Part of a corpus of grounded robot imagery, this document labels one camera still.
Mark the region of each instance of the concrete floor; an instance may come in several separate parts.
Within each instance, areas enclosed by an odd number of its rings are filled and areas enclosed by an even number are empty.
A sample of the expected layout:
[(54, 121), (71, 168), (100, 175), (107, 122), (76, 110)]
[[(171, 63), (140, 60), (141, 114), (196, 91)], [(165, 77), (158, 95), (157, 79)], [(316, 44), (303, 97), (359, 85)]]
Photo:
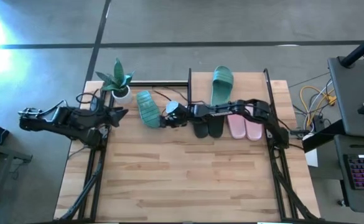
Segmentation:
[[(105, 0), (0, 0), (0, 44), (93, 44), (104, 5)], [(363, 39), (364, 0), (112, 0), (102, 43)], [(126, 70), (136, 70), (135, 80), (185, 80), (189, 67), (199, 72), (217, 65), (234, 72), (268, 68), (273, 80), (293, 85), (328, 72), (329, 57), (355, 47), (100, 49), (95, 70), (111, 72), (116, 57)], [(62, 99), (76, 105), (91, 55), (92, 49), (0, 50), (0, 126), (11, 132), (8, 145), (34, 155), (20, 177), (6, 183), (0, 223), (52, 219), (70, 141), (19, 129), (17, 111), (48, 108)], [(293, 103), (302, 108), (301, 87), (323, 88), (329, 78), (290, 88)], [(305, 94), (307, 101), (311, 94)], [(338, 120), (337, 106), (324, 115)], [(302, 124), (303, 117), (297, 120)], [(342, 196), (338, 182), (314, 179), (314, 187), (323, 218), (364, 223), (364, 214), (335, 203)]]

